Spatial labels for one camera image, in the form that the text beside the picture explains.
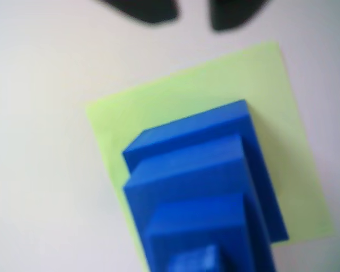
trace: yellow-green paper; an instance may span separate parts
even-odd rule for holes
[[[269,42],[88,106],[87,114],[105,167],[141,254],[142,247],[122,192],[129,178],[122,150],[144,129],[238,99],[245,99],[251,108],[290,242],[333,232],[281,51],[276,43]]]

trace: white table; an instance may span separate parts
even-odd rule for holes
[[[97,0],[0,0],[0,272],[140,271],[84,105],[270,39],[337,230],[277,247],[275,261],[340,272],[340,0],[273,0],[224,33],[205,0],[179,5],[179,21],[148,28]]]

